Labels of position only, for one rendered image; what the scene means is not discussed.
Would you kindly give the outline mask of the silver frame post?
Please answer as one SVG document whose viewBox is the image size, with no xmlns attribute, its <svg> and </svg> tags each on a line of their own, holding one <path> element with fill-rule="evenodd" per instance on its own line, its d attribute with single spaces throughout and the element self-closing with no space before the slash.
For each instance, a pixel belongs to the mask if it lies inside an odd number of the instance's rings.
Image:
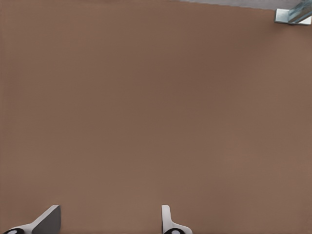
<svg viewBox="0 0 312 234">
<path fill-rule="evenodd" d="M 312 24 L 312 0 L 302 0 L 291 9 L 276 9 L 274 23 L 289 25 Z"/>
</svg>

